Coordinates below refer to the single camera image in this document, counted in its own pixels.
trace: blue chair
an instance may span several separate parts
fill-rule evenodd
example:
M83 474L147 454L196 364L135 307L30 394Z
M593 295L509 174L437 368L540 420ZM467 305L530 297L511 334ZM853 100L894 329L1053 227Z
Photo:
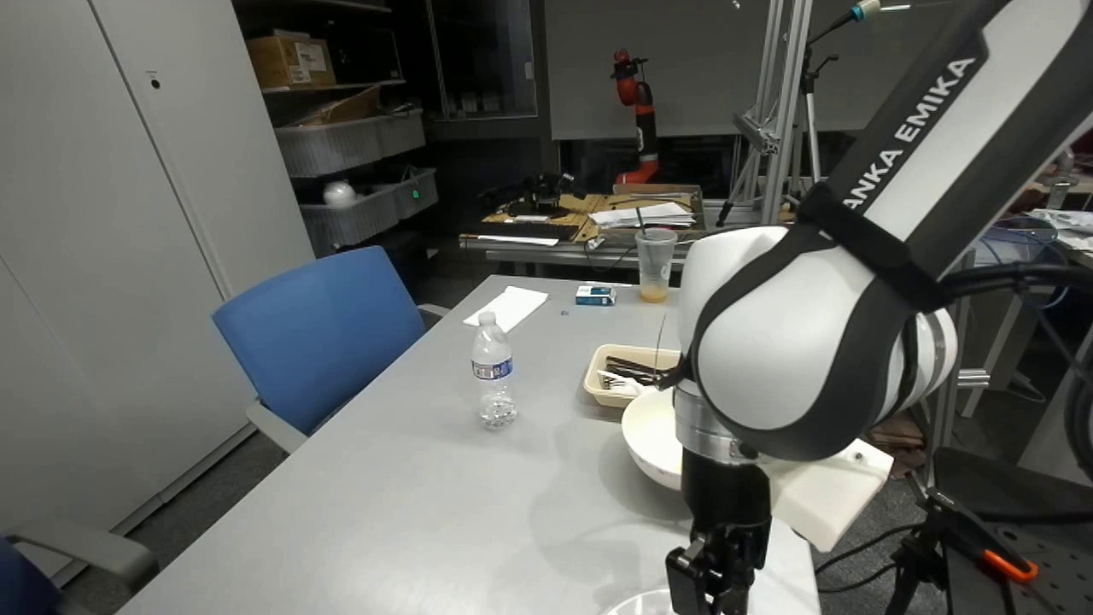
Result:
M258 391L245 417L283 450L302 446L425 334L425 318L381 246L263 280L212 321Z
M75 557L122 580L125 591L141 591L160 565L135 540L98 532L73 522L36 522L0 538L0 613L4 615L89 615L89 607L70 601L13 543L36 543L41 549Z

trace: gray wall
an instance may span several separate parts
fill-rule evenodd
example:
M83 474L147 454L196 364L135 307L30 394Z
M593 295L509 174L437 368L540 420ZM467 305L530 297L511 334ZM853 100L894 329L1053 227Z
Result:
M633 135L633 113L620 105L610 53L650 58L661 132L735 132L735 113L755 100L768 0L548 0L548 75L552 139ZM818 0L812 32L838 20L852 0ZM945 16L941 5L852 23L818 53L840 60L821 81L821 130L862 130L928 46Z

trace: plastic bottle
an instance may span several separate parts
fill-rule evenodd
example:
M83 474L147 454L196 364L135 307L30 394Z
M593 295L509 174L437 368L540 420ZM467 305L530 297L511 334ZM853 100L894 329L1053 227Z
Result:
M477 425L485 429L505 429L515 420L511 401L511 347L493 310L477 315L477 339L473 351L473 374L477 380Z

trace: red object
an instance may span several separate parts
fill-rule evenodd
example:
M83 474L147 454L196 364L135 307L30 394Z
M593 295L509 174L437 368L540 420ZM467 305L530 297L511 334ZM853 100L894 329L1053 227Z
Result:
M1016 585L1033 585L1039 579L1039 567L1033 560L1024 560L1020 567L994 549L984 549L984 565Z
M646 58L633 58L628 52L614 53L614 92L623 105L637 108L637 126L640 126L640 169L620 174L620 184L650 184L661 170L661 153L655 153L655 105L654 105L654 89L644 79Z
M620 184L654 184L661 164L655 162L644 162L640 169L620 174Z

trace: cardboard box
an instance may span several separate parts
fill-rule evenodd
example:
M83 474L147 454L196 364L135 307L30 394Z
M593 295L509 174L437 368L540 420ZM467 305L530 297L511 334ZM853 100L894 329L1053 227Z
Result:
M362 89L344 100L332 100L332 104L310 108L307 115L302 115L297 123L349 123L349 118L367 118L367 115L382 115L381 85Z
M250 38L245 52L263 89L320 89L337 81L328 46L305 32Z

